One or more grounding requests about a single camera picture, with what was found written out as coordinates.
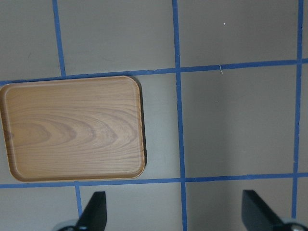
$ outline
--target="vertical blue tape strip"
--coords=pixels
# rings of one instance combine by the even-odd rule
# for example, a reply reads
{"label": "vertical blue tape strip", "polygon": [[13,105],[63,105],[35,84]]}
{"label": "vertical blue tape strip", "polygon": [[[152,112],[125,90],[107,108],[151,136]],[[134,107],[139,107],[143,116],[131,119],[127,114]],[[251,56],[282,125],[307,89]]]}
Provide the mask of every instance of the vertical blue tape strip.
{"label": "vertical blue tape strip", "polygon": [[182,225],[183,225],[183,231],[187,231],[186,182],[185,182],[185,160],[184,160],[183,115],[182,115],[181,69],[180,69],[180,33],[179,33],[179,16],[178,16],[177,0],[172,1],[172,9],[173,9],[174,54],[175,54],[175,69],[176,69],[176,91],[177,91],[177,106],[178,106]]}
{"label": "vertical blue tape strip", "polygon": [[292,187],[292,218],[296,218],[297,210],[297,184],[298,184],[298,155],[300,132],[300,100],[301,100],[301,76],[302,76],[302,34],[303,34],[303,9],[304,1],[298,0],[297,19],[297,67],[296,67],[296,102],[295,102],[295,130],[294,130],[294,165]]}
{"label": "vertical blue tape strip", "polygon": [[60,30],[60,19],[59,19],[58,1],[57,0],[52,0],[52,7],[53,7],[54,26],[55,26],[55,31],[56,31],[60,71],[61,71],[61,76],[64,77],[64,76],[66,76],[66,72],[65,72],[65,65],[64,65],[64,56],[63,56],[61,30]]}
{"label": "vertical blue tape strip", "polygon": [[81,204],[80,187],[79,187],[78,181],[75,181],[75,193],[76,193],[76,200],[77,200],[78,215],[80,217],[82,214],[82,204]]}

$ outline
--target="white scratch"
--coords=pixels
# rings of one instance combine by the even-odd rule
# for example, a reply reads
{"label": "white scratch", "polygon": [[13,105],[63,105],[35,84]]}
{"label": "white scratch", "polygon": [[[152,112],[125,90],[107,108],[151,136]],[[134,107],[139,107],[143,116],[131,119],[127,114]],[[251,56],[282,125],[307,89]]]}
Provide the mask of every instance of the white scratch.
{"label": "white scratch", "polygon": [[223,72],[222,72],[222,70],[221,70],[221,65],[219,65],[219,67],[220,67],[220,72],[223,74]]}

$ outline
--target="wood grain surface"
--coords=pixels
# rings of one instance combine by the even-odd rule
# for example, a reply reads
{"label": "wood grain surface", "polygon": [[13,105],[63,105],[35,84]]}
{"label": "wood grain surface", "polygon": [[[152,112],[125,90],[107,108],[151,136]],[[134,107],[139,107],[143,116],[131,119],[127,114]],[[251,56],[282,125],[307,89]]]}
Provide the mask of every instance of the wood grain surface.
{"label": "wood grain surface", "polygon": [[0,110],[10,171],[18,180],[143,172],[140,89],[129,77],[5,85]]}

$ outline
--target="tray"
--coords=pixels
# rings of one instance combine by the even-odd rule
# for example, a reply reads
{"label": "tray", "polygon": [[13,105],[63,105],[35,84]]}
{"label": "tray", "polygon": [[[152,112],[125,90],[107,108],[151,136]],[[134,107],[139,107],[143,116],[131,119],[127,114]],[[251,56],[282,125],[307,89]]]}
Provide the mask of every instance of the tray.
{"label": "tray", "polygon": [[8,84],[0,111],[20,181],[133,178],[144,170],[141,94],[129,77]]}

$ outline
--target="black object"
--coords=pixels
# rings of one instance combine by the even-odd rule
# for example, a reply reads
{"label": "black object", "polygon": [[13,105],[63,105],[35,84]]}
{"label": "black object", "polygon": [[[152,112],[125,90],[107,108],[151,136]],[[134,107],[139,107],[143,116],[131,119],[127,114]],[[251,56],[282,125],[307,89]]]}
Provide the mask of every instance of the black object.
{"label": "black object", "polygon": [[254,190],[244,190],[242,221],[248,231],[308,231],[295,222],[283,222]]}
{"label": "black object", "polygon": [[75,226],[58,231],[104,231],[107,223],[106,193],[95,192]]}

